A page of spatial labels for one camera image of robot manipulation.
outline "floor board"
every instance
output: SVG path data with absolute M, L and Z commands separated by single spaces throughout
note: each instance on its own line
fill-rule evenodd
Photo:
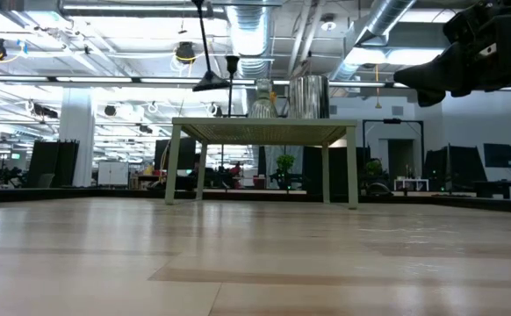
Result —
M 511 213 L 2 203 L 2 315 L 511 315 Z

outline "wall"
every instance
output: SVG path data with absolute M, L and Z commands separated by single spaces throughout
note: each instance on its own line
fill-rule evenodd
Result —
M 482 161 L 484 143 L 511 145 L 511 92 L 474 92 L 460 98 L 447 96 L 442 112 L 443 129 L 440 130 L 444 143 L 478 147 Z M 511 171 L 486 168 L 486 176 L 489 181 L 511 180 Z
M 416 105 L 415 119 L 423 121 L 426 153 L 429 150 L 439 150 L 447 146 L 443 131 L 443 106 L 441 104 L 426 108 Z
M 382 105 L 377 109 L 376 97 L 363 100 L 360 97 L 333 97 L 330 105 L 337 106 L 337 114 L 330 115 L 332 119 L 357 119 L 356 144 L 363 145 L 363 120 L 364 119 L 392 119 L 392 106 L 403 106 L 404 115 L 398 119 L 415 119 L 415 104 L 410 104 L 406 97 L 381 97 Z M 413 140 L 415 151 L 415 169 L 421 171 L 421 136 L 420 127 L 417 124 L 386 125 L 383 123 L 368 122 L 365 130 L 366 145 L 371 147 L 371 157 L 379 158 L 383 162 L 383 168 L 388 171 L 388 142 L 386 140 Z

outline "white table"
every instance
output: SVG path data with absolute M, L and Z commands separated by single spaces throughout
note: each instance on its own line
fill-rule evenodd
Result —
M 428 179 L 401 179 L 401 180 L 394 180 L 394 190 L 397 190 L 398 186 L 397 183 L 402 183 L 402 188 L 406 188 L 406 182 L 415 183 L 415 190 L 418 188 L 418 183 L 425 183 L 425 187 L 427 189 L 427 192 L 429 192 L 429 180 Z
M 329 203 L 329 145 L 347 136 L 349 208 L 358 205 L 356 169 L 356 121 L 351 119 L 293 118 L 173 118 L 169 150 L 166 204 L 174 204 L 179 140 L 184 132 L 199 141 L 201 159 L 197 199 L 203 198 L 207 146 L 224 145 L 300 145 L 322 146 L 322 187 L 324 203 Z

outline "silver duct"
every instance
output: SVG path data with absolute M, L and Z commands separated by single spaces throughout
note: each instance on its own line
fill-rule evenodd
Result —
M 240 57 L 258 57 L 267 52 L 270 37 L 270 8 L 257 6 L 226 7 L 230 21 L 230 40 Z M 238 74 L 242 78 L 267 78 L 268 61 L 240 58 Z
M 376 0 L 371 6 L 366 28 L 375 36 L 383 36 L 393 29 L 415 0 Z
M 133 3 L 106 4 L 95 1 L 61 1 L 60 11 L 71 17 L 130 17 L 130 18 L 198 18 L 193 4 L 144 5 Z M 203 8 L 204 18 L 227 19 L 223 8 Z
M 345 51 L 350 53 L 355 44 L 363 43 L 378 37 L 384 37 L 381 43 L 386 43 L 388 33 L 398 23 L 416 0 L 375 0 L 371 13 L 358 20 L 349 28 L 345 37 Z M 358 65 L 346 64 L 341 61 L 335 71 L 330 74 L 330 80 L 348 81 L 359 68 Z

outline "metal cylinder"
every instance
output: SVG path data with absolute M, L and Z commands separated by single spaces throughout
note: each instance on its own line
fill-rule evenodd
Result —
M 329 81 L 323 75 L 305 75 L 289 84 L 289 118 L 329 119 Z

